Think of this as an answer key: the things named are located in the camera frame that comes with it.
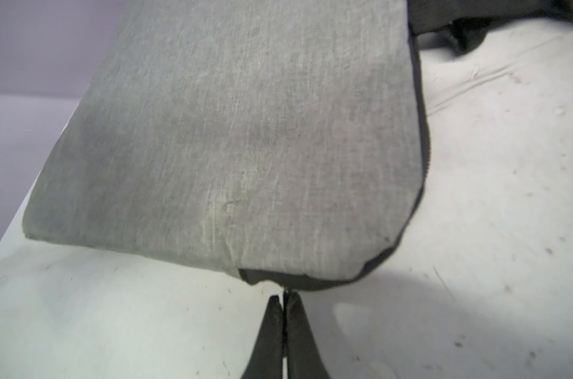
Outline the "grey laptop bag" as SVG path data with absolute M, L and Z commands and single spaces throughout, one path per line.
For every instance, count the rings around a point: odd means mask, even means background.
M 458 55 L 476 49 L 491 28 L 527 17 L 573 21 L 573 1 L 422 0 L 409 1 L 408 20 L 414 35 L 436 33 Z
M 27 238 L 347 283 L 425 181 L 405 1 L 130 1 L 22 218 Z

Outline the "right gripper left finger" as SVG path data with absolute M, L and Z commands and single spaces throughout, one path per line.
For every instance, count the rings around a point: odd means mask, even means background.
M 250 360 L 242 379 L 283 378 L 283 307 L 278 295 L 272 295 L 264 312 Z

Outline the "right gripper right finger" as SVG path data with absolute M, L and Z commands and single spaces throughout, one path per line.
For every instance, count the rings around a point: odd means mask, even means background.
M 302 297 L 284 292 L 284 353 L 289 379 L 329 379 L 308 321 Z

